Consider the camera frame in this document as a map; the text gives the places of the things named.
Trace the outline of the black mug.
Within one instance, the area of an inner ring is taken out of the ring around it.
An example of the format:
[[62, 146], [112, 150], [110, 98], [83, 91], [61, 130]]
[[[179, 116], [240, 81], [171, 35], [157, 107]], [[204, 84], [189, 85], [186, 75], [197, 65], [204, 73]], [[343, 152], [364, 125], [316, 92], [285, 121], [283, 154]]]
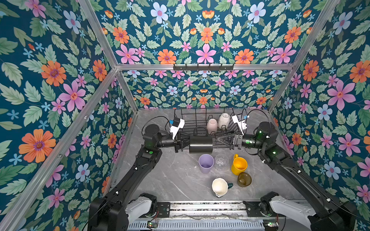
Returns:
[[[198, 129], [205, 130], [204, 135], [198, 135]], [[193, 135], [189, 137], [190, 154], [211, 154], [213, 152], [213, 138], [209, 135], [206, 127], [198, 126], [193, 130]]]

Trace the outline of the clear glass cup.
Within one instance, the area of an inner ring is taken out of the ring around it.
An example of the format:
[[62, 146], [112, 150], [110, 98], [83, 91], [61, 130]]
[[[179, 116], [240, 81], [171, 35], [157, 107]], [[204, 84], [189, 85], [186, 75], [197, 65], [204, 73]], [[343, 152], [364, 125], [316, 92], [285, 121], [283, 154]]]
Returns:
[[215, 158], [215, 168], [217, 171], [224, 171], [228, 168], [229, 158], [224, 154], [218, 154]]

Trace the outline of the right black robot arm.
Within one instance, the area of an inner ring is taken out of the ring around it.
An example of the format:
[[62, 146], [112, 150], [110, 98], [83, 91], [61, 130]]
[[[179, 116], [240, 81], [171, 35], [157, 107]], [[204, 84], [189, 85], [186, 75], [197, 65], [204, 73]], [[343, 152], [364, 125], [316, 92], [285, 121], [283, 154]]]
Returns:
[[275, 192], [261, 198], [263, 215], [284, 215], [312, 231], [352, 231], [355, 226], [357, 208], [350, 202], [342, 203], [315, 182], [291, 154], [276, 143], [278, 131], [271, 122], [261, 122], [251, 133], [224, 132], [217, 141], [234, 148], [254, 148], [263, 163], [284, 177], [308, 202], [303, 206], [287, 200]]

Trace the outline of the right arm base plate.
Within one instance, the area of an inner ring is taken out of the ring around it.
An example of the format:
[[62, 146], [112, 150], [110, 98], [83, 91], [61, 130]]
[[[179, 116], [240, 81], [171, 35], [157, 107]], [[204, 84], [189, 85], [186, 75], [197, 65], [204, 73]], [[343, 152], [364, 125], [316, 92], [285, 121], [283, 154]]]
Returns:
[[273, 212], [266, 202], [261, 201], [242, 201], [246, 207], [246, 212], [250, 217], [285, 217], [282, 214]]

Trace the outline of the dark green mug cream inside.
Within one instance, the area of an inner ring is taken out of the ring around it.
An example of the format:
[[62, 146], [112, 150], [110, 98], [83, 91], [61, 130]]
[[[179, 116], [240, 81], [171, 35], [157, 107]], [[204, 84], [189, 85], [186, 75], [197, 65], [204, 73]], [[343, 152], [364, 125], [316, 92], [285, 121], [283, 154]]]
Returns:
[[212, 191], [217, 198], [227, 194], [228, 190], [233, 187], [233, 183], [228, 183], [222, 178], [216, 178], [212, 182]]

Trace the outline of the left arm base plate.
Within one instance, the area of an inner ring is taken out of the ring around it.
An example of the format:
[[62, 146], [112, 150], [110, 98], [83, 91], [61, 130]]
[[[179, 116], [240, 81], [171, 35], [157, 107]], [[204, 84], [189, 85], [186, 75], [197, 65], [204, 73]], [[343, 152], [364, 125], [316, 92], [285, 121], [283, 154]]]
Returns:
[[155, 202], [152, 204], [150, 218], [169, 218], [171, 211], [170, 202]]

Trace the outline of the white ceramic mug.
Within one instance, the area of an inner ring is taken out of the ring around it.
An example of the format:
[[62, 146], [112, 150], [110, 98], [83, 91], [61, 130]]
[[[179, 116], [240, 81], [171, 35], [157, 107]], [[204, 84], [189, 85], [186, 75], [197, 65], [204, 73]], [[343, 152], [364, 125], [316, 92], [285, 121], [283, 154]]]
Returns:
[[227, 130], [230, 121], [230, 115], [228, 113], [222, 113], [218, 119], [218, 128], [220, 130]]

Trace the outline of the lilac plastic tumbler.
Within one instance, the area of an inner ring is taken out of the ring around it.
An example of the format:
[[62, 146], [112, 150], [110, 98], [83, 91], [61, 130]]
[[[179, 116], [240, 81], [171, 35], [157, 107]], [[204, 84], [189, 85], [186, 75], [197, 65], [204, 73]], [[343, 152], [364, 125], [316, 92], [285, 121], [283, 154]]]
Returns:
[[214, 158], [209, 154], [203, 154], [198, 159], [200, 171], [203, 174], [208, 174], [214, 166]]

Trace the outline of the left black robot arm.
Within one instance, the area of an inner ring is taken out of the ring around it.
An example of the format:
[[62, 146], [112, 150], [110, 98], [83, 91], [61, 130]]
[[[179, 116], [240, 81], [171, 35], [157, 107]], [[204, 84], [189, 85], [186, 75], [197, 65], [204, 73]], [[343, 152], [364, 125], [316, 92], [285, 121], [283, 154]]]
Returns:
[[162, 148], [173, 147], [176, 152], [190, 144], [190, 135], [184, 132], [167, 133], [158, 125], [142, 129], [144, 144], [135, 162], [123, 179], [103, 198], [90, 204], [85, 228], [89, 231], [126, 231], [142, 215], [155, 212], [156, 197], [142, 194], [130, 201], [144, 178], [154, 169], [162, 155]]

